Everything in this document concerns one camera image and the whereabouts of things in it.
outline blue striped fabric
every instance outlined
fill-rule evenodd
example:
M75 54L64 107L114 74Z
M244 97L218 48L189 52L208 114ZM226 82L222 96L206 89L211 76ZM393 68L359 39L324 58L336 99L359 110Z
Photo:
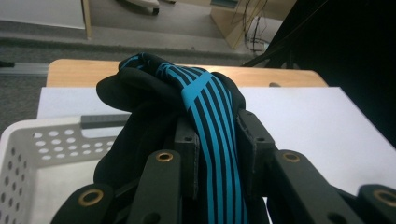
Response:
M134 56L122 67L142 58ZM135 67L144 70L148 63L150 61ZM230 91L202 68L161 63L152 75L181 90L185 108L200 137L206 164L207 223L248 223L238 171Z

